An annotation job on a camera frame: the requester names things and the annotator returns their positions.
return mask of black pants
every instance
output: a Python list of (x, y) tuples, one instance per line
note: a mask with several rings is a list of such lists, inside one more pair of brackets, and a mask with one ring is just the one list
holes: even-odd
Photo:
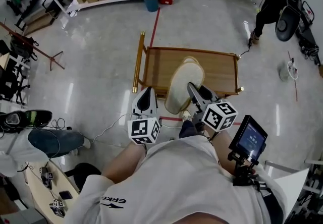
[(279, 19), (279, 13), (282, 9), (279, 1), (275, 0), (265, 0), (261, 7), (261, 11), (257, 14), (256, 27), (254, 29), (254, 34), (257, 37), (262, 35), (262, 29), (265, 24), (274, 23)]
[(185, 137), (190, 137), (190, 136), (195, 136), (195, 135), (204, 136), (202, 133), (197, 132), (195, 126), (192, 124), (191, 121), (186, 120), (182, 125), (182, 129), (180, 131), (179, 138), (182, 139)]

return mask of person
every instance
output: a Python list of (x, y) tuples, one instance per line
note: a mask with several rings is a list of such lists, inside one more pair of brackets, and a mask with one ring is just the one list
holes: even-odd
[(256, 17), (256, 27), (250, 36), (254, 44), (258, 44), (264, 25), (274, 23), (279, 19), (280, 11), (285, 5), (284, 0), (264, 1), (261, 11)]
[(48, 161), (64, 156), (90, 141), (72, 130), (23, 129), (0, 138), (0, 173), (13, 177), (25, 162)]
[[(211, 128), (204, 130), (214, 135)], [(228, 160), (230, 143), (226, 131), (212, 140), (198, 133), (186, 110), (179, 139), (157, 144), (147, 155), (143, 146), (130, 142), (101, 176), (88, 176), (64, 222), (269, 223), (259, 192), (253, 186), (232, 184), (235, 163)], [(284, 192), (262, 167), (255, 170), (285, 212)]]

